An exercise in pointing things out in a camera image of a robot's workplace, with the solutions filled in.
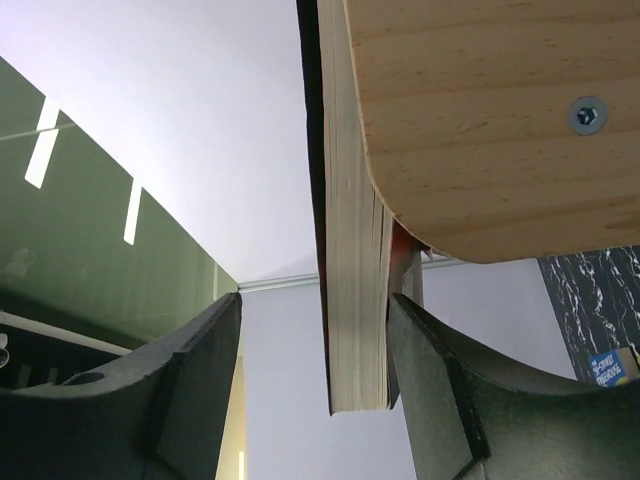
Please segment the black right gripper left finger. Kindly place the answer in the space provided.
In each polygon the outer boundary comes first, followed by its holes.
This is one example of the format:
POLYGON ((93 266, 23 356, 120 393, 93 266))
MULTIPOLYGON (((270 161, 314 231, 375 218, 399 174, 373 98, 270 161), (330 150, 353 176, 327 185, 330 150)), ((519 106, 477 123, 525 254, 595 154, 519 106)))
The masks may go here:
POLYGON ((242 298, 61 384, 1 393, 4 479, 213 479, 242 298))

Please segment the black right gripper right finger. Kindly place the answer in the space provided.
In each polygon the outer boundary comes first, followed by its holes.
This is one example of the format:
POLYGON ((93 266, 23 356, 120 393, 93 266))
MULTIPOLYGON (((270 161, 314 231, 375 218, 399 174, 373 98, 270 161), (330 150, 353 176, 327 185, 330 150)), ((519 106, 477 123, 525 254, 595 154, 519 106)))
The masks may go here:
POLYGON ((638 382, 600 387, 533 368, 401 294, 388 333, 418 478, 638 478, 638 382))

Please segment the dark tale of two cities book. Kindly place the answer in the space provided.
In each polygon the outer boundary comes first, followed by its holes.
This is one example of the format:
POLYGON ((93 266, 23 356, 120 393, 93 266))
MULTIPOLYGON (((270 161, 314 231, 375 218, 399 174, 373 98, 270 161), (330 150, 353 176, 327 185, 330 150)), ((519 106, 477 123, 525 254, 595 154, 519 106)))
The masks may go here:
POLYGON ((386 333, 393 218, 372 185, 343 1, 299 1, 308 168, 331 415, 397 396, 386 333))

